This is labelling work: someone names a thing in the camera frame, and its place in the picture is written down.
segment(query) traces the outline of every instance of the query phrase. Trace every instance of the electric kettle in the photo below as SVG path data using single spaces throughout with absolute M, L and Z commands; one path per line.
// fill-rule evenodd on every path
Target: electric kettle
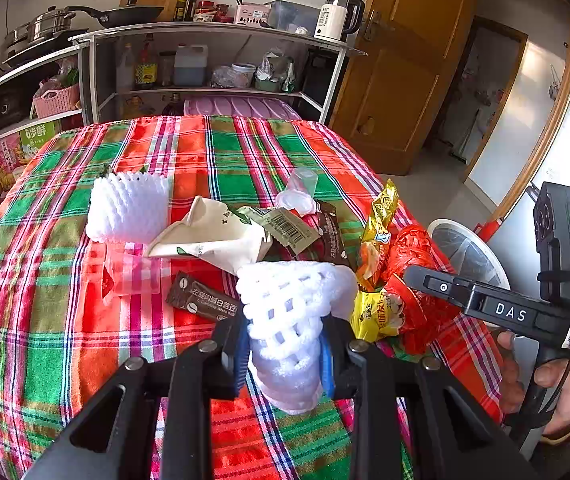
M 363 0 L 325 0 L 314 36 L 345 41 L 349 34 L 359 30 L 364 11 Z

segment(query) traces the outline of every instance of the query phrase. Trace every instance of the metal screw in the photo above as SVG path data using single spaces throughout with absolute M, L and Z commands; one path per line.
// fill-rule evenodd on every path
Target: metal screw
M 140 367 L 145 363 L 145 359 L 143 357 L 130 357 L 125 362 L 125 369 L 133 372 L 134 370 L 139 370 Z
M 206 339 L 199 343 L 199 352 L 209 354 L 214 352 L 219 347 L 219 344 L 214 339 Z
M 440 370 L 442 364 L 440 360 L 436 359 L 436 357 L 427 356 L 421 359 L 421 365 L 423 365 L 423 368 L 426 370 L 435 372 L 436 370 Z
M 348 344 L 348 347 L 352 352 L 362 354 L 369 348 L 369 343 L 367 341 L 363 341 L 363 339 L 352 339 Z

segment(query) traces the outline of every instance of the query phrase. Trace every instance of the wooden door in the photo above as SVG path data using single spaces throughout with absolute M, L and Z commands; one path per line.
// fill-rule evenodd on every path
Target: wooden door
M 330 127 L 377 173 L 406 174 L 462 55 L 476 0 L 368 0 Z

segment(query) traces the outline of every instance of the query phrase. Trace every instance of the plaid tablecloth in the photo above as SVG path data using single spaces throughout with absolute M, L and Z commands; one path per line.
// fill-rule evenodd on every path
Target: plaid tablecloth
M 159 291 L 143 286 L 140 294 L 104 301 L 119 280 L 144 282 L 128 263 L 142 246 L 111 247 L 126 257 L 119 275 L 109 276 L 106 246 L 84 233 L 92 183 L 105 163 L 115 171 L 147 166 L 171 177 L 171 221 L 181 219 L 198 194 L 233 206 L 273 206 L 294 167 L 312 168 L 319 173 L 316 198 L 337 207 L 352 260 L 371 200 L 382 188 L 344 140 L 306 121 L 142 118 L 52 139 L 0 206 L 0 471 L 8 478 L 29 468 L 128 357 L 170 358 L 210 334 L 211 323 L 165 304 L 179 270 L 235 295 L 230 274 L 196 259 L 163 260 Z M 395 227 L 412 222 L 400 203 Z M 391 346 L 381 346 L 393 354 Z M 498 419 L 500 357 L 485 327 L 461 316 L 432 350 Z M 159 474 L 162 408 L 153 478 Z M 350 402 L 324 397 L 312 413 L 288 416 L 248 380 L 239 399 L 212 405 L 215 476 L 346 479 L 352 421 Z M 409 460 L 405 465 L 409 478 Z

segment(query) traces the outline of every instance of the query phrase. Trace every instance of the pink basket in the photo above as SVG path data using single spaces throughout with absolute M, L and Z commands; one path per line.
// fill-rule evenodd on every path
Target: pink basket
M 32 99 L 39 119 L 76 109 L 80 99 L 78 83 L 62 90 L 47 90 L 42 96 Z

